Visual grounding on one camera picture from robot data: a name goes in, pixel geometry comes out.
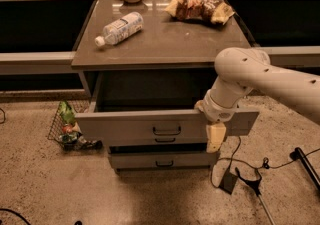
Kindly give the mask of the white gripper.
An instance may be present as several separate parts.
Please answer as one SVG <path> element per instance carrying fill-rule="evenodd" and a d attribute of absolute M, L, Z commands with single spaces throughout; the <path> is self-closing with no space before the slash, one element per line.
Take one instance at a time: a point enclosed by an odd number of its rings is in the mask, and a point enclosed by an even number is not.
<path fill-rule="evenodd" d="M 214 124 L 206 126 L 207 133 L 207 153 L 217 152 L 226 135 L 225 122 L 232 119 L 236 113 L 236 108 L 225 108 L 218 105 L 207 91 L 203 100 L 199 100 L 194 105 L 195 109 L 202 111 L 205 117 Z"/>

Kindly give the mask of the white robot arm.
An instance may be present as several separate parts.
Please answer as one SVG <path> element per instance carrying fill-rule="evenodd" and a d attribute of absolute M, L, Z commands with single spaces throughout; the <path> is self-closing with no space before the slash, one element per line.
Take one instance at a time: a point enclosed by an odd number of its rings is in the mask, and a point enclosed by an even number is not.
<path fill-rule="evenodd" d="M 226 136 L 226 123 L 238 101 L 259 90 L 316 124 L 320 124 L 320 77 L 271 64 L 268 54 L 254 48 L 227 48 L 215 58 L 213 86 L 195 108 L 204 113 L 207 151 L 219 150 Z"/>

